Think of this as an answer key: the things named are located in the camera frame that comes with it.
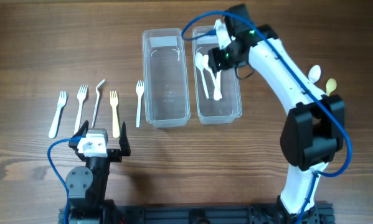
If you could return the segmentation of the yellow plastic spoon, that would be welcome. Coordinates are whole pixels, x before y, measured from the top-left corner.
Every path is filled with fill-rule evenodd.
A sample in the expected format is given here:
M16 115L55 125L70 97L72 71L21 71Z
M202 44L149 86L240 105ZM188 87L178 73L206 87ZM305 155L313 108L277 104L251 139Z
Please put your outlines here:
M337 88L337 82L335 79L330 78L326 82L326 95L329 96Z

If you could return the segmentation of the yellow plastic fork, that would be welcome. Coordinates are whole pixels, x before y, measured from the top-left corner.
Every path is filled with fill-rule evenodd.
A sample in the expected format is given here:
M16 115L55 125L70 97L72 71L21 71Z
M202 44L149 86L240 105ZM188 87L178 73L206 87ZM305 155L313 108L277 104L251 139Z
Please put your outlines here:
M112 108L112 132L114 138L120 137L120 125L118 121L118 94L116 91L110 92L110 105Z

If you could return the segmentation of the white spoon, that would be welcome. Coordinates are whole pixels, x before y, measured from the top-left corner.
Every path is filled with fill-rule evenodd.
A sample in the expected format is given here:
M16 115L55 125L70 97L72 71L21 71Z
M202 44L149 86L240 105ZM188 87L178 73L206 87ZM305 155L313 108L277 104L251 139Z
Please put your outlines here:
M202 86L204 89L205 97L209 99L209 92L207 89L207 84L206 84L205 76L204 76L203 55L200 52L196 53L195 60L196 60L195 65L201 73L201 80L202 80Z
M309 73L308 73L308 80L311 83L316 83L321 77L321 67L319 65L314 65Z
M211 75L211 79L212 79L213 85L214 85L214 100L218 101L222 98L222 95L221 95L220 88L218 86L216 77L214 76L214 73L213 73L212 69L209 67L209 56L208 55L203 56L203 66Z

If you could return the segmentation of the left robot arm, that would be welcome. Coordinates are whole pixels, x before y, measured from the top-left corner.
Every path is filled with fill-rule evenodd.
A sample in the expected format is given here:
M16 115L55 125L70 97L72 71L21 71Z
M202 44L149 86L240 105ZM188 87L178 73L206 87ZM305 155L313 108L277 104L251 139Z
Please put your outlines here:
M68 146L85 163L66 176L67 202L59 210L58 223L126 223L113 200L106 200L110 164L131 155L126 124L121 125L119 148L108 149L106 129L89 128L85 121L70 138Z

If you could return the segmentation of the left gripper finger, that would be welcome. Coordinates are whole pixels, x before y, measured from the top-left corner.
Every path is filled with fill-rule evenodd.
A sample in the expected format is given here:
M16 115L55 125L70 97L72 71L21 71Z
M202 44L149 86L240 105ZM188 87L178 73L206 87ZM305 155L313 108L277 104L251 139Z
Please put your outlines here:
M86 120L80 127L80 129L70 138L68 146L72 149L76 149L79 141L84 137L88 131L89 122Z
M122 156L130 156L131 148L126 133L126 123L122 122L120 138L119 138L120 151Z

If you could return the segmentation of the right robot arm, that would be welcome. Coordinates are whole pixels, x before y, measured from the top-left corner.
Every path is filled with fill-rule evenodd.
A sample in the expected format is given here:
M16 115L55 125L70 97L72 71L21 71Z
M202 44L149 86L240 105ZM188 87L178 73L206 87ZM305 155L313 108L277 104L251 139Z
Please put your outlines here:
M344 102L309 81L274 30L253 24L245 5L219 14L219 46L209 50L208 65L214 73L249 65L278 97L286 113L280 147L289 163L280 206L293 217L302 215L314 205L319 178L342 174L351 161Z

